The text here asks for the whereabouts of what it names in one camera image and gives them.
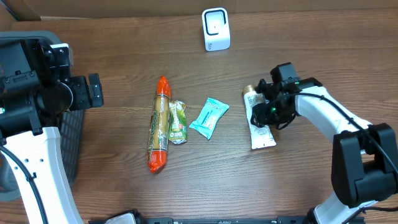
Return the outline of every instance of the snack package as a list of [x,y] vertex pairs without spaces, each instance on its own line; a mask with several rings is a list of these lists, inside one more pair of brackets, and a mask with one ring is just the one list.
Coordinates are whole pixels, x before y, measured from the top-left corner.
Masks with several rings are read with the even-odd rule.
[[170,108],[170,129],[169,140],[174,144],[181,144],[187,139],[187,119],[185,118],[185,103],[171,101]]
[[169,81],[161,76],[157,83],[154,110],[150,119],[147,163],[151,172],[156,172],[166,164],[171,97],[172,89]]
[[210,140],[216,128],[217,121],[225,114],[229,106],[218,100],[207,98],[206,104],[201,110],[196,121],[189,126]]
[[255,87],[256,86],[254,85],[248,85],[243,88],[243,101],[246,107],[246,116],[249,123],[251,149],[261,149],[264,147],[275,146],[276,142],[268,125],[259,128],[250,122],[251,115],[253,114],[253,106],[256,106],[259,103],[269,102],[264,98],[262,93],[256,93],[254,90]]

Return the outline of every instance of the green wrapper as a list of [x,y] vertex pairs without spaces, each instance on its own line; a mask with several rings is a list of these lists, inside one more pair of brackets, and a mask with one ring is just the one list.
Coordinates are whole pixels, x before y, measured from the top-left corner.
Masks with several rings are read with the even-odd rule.
[[187,139],[187,119],[185,118],[185,103],[181,101],[171,101],[170,108],[170,128],[169,140],[174,144],[181,144]]

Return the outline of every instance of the gray basket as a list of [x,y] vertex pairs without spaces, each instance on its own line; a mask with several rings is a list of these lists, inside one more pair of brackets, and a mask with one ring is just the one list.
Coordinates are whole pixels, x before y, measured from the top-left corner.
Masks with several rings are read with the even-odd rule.
[[[43,39],[49,44],[61,44],[60,39],[48,31],[0,32],[0,54],[1,45],[19,39]],[[84,111],[64,112],[58,127],[61,135],[62,162],[69,184],[72,184],[76,177],[84,113]],[[20,196],[14,174],[0,153],[0,201],[15,200]]]

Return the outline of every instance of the blue packet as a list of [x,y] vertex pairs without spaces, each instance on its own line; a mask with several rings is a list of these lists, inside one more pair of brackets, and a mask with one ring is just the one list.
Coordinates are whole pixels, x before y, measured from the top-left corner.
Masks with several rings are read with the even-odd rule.
[[225,114],[229,106],[218,100],[207,98],[198,119],[189,126],[210,140],[216,128],[217,121]]

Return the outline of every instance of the wooden table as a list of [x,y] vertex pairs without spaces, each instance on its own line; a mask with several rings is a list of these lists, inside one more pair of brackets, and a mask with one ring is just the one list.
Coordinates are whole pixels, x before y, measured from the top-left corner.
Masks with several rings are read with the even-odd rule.
[[[304,215],[332,191],[331,144],[305,118],[274,131],[277,146],[250,150],[242,88],[271,80],[292,62],[339,102],[372,123],[398,129],[398,10],[230,15],[231,48],[207,53],[200,16],[16,22],[14,30],[51,30],[69,43],[75,75],[99,73],[105,105],[87,111],[72,192],[87,220],[130,208],[147,217],[271,218]],[[156,83],[187,104],[190,124],[207,97],[231,107],[207,141],[169,144],[166,168],[146,165]],[[395,207],[398,197],[380,203]],[[396,223],[369,212],[368,223]],[[22,200],[0,203],[0,220],[26,223]]]

